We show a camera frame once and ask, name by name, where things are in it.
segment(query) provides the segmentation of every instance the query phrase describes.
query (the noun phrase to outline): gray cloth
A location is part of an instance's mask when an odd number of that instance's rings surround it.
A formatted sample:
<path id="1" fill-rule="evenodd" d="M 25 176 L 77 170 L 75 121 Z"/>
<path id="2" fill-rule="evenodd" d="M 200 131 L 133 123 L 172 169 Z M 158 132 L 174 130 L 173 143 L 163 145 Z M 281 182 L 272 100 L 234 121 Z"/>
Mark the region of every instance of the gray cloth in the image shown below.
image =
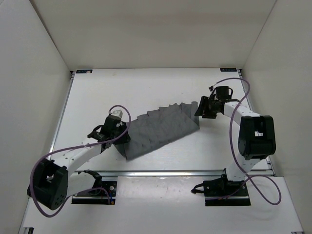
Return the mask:
<path id="1" fill-rule="evenodd" d="M 131 141 L 115 145 L 116 149 L 131 160 L 199 130 L 199 119 L 194 116 L 198 103 L 181 103 L 148 111 L 131 122 L 128 130 Z"/>

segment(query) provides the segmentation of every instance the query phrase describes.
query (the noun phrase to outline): white wall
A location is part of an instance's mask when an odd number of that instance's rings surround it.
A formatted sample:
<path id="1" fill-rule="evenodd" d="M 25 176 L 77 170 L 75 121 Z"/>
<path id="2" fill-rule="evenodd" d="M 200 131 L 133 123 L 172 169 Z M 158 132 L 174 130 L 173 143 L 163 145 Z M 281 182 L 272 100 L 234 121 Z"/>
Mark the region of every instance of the white wall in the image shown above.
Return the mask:
<path id="1" fill-rule="evenodd" d="M 1 234 L 19 230 L 30 171 L 49 148 L 69 80 L 69 70 L 30 2 L 4 0 L 0 5 Z"/>
<path id="2" fill-rule="evenodd" d="M 275 123 L 274 168 L 312 233 L 312 1 L 278 0 L 245 66 L 252 101 Z"/>
<path id="3" fill-rule="evenodd" d="M 241 68 L 275 0 L 32 0 L 70 69 Z"/>

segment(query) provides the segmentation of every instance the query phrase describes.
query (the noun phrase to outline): cable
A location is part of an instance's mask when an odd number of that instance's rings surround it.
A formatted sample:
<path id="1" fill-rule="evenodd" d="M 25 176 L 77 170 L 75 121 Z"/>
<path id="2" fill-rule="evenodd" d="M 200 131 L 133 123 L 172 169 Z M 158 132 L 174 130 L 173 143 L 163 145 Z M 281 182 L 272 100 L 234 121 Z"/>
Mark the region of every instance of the cable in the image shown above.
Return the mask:
<path id="1" fill-rule="evenodd" d="M 233 156 L 233 159 L 235 161 L 235 164 L 238 166 L 238 168 L 247 176 L 247 179 L 243 182 L 243 184 L 241 185 L 241 187 L 246 184 L 246 182 L 248 180 L 250 180 L 250 182 L 253 184 L 253 186 L 256 188 L 256 190 L 259 192 L 259 194 L 263 197 L 264 200 L 266 200 L 268 203 L 270 203 L 271 205 L 278 205 L 279 203 L 281 203 L 281 200 L 282 200 L 282 193 L 281 193 L 281 190 L 279 188 L 279 186 L 275 183 L 274 180 L 272 180 L 270 177 L 266 176 L 266 175 L 249 175 L 248 173 L 246 173 L 246 171 L 239 165 L 237 159 L 236 159 L 236 156 L 235 156 L 235 152 L 234 152 L 234 146 L 233 146 L 233 137 L 232 137 L 232 127 L 233 127 L 233 121 L 234 121 L 234 116 L 235 116 L 235 113 L 237 111 L 237 109 L 239 108 L 240 104 L 242 103 L 242 101 L 247 97 L 247 95 L 249 94 L 250 92 L 250 83 L 248 81 L 246 81 L 245 79 L 242 79 L 242 78 L 226 78 L 226 79 L 222 79 L 220 81 L 218 81 L 215 85 L 221 83 L 221 82 L 224 82 L 226 80 L 231 80 L 231 79 L 237 79 L 237 80 L 241 80 L 243 82 L 245 82 L 247 85 L 248 85 L 248 90 L 245 94 L 245 96 L 243 96 L 243 98 L 238 102 L 238 104 L 235 106 L 234 110 L 233 110 L 233 113 L 232 113 L 232 116 L 231 116 L 231 119 L 230 119 L 230 130 L 229 130 L 229 137 L 230 137 L 230 147 L 231 147 L 231 153 L 232 153 L 232 156 Z M 274 185 L 275 187 L 277 188 L 277 191 L 278 191 L 278 195 L 279 195 L 279 199 L 276 203 L 273 203 L 271 201 L 269 201 L 264 195 L 263 193 L 260 191 L 260 189 L 258 188 L 258 186 L 256 186 L 256 184 L 254 183 L 254 181 L 252 180 L 253 177 L 256 177 L 256 176 L 261 176 L 261 177 L 264 177 L 264 178 L 267 178 L 269 179 Z M 236 190 L 234 193 L 230 194 L 230 195 L 227 195 L 227 196 L 222 196 L 222 197 L 212 197 L 212 198 L 208 198 L 207 200 L 214 200 L 214 199 L 224 199 L 224 198 L 228 198 L 232 195 L 234 195 L 235 193 L 237 193 L 238 190 Z"/>
<path id="2" fill-rule="evenodd" d="M 53 155 L 53 154 L 56 154 L 56 153 L 59 153 L 59 152 L 63 152 L 63 151 L 68 151 L 68 150 L 76 150 L 76 149 L 81 149 L 81 148 L 84 148 L 84 147 L 90 147 L 90 146 L 95 146 L 95 145 L 101 145 L 101 144 L 105 144 L 105 143 L 112 143 L 116 140 L 118 140 L 119 138 L 121 138 L 124 134 L 126 134 L 126 132 L 128 131 L 129 127 L 130 127 L 130 123 L 131 123 L 131 116 L 130 116 L 130 113 L 129 111 L 124 107 L 124 106 L 121 106 L 121 105 L 115 105 L 113 106 L 112 108 L 109 109 L 109 112 L 111 112 L 112 109 L 114 109 L 115 107 L 121 107 L 122 109 L 124 109 L 128 116 L 129 116 L 129 124 L 127 126 L 127 128 L 125 129 L 125 131 L 120 134 L 119 136 L 117 136 L 116 138 L 114 139 L 111 139 L 111 140 L 106 140 L 106 141 L 102 141 L 102 142 L 97 142 L 97 143 L 92 143 L 92 144 L 86 144 L 86 145 L 78 145 L 78 146 L 72 146 L 72 147 L 68 147 L 68 148 L 64 148 L 64 149 L 59 149 L 59 150 L 55 150 L 55 151 L 52 151 L 52 152 L 49 152 L 47 153 L 46 155 L 42 156 L 34 165 L 31 173 L 30 173 L 30 182 L 29 182 L 29 189 L 30 189 L 30 195 L 34 201 L 34 204 L 35 206 L 37 207 L 37 209 L 39 210 L 39 212 L 47 217 L 47 218 L 52 218 L 54 216 L 56 216 L 60 211 L 61 209 L 63 208 L 63 206 L 65 205 L 66 201 L 69 199 L 66 198 L 63 202 L 63 204 L 60 206 L 60 208 L 54 213 L 54 214 L 47 214 L 46 212 L 43 211 L 43 209 L 41 208 L 41 206 L 39 205 L 38 203 L 38 200 L 36 199 L 36 196 L 35 196 L 35 191 L 34 191 L 34 184 L 33 184 L 33 180 L 34 180 L 34 173 L 35 173 L 35 170 L 36 168 L 38 167 L 39 163 L 41 163 L 46 157 L 50 156 L 50 155 Z M 108 202 L 110 200 L 109 198 L 109 195 L 107 193 L 107 191 L 104 189 L 104 188 L 93 188 L 93 189 L 88 189 L 88 190 L 85 190 L 84 192 L 89 192 L 89 191 L 92 191 L 92 190 L 103 190 L 106 195 L 107 195 L 107 198 L 108 198 Z"/>

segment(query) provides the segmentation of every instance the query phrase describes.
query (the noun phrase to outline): folded cloth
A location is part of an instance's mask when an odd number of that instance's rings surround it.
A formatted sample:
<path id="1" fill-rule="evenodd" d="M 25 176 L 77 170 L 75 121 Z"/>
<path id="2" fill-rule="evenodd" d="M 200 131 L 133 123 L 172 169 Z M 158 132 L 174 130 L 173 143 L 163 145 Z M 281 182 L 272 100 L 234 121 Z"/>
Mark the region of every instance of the folded cloth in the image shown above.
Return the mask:
<path id="1" fill-rule="evenodd" d="M 116 149 L 132 160 L 199 130 L 195 116 L 198 103 L 181 103 L 148 111 L 131 122 L 129 143 L 115 145 Z"/>

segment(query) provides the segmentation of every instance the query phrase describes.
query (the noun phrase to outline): black mounting plate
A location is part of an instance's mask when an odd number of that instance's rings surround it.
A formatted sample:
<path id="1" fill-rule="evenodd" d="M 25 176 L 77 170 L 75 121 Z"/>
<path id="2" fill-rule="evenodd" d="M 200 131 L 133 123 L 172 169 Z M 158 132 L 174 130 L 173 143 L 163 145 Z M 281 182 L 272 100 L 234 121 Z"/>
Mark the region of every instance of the black mounting plate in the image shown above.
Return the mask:
<path id="1" fill-rule="evenodd" d="M 250 206 L 250 199 L 248 194 L 247 186 L 244 185 L 238 192 L 233 194 L 227 199 L 220 200 L 208 200 L 210 197 L 226 196 L 234 193 L 239 187 L 238 186 L 227 186 L 226 194 L 222 190 L 216 180 L 205 180 L 203 181 L 204 195 L 205 195 L 205 206 Z"/>
<path id="2" fill-rule="evenodd" d="M 111 203 L 108 204 L 108 199 L 104 191 L 95 191 L 93 194 L 88 192 L 78 193 L 72 198 L 72 204 L 95 204 L 95 205 L 114 205 L 116 203 L 117 181 L 102 181 L 102 188 L 106 189 L 113 197 Z"/>

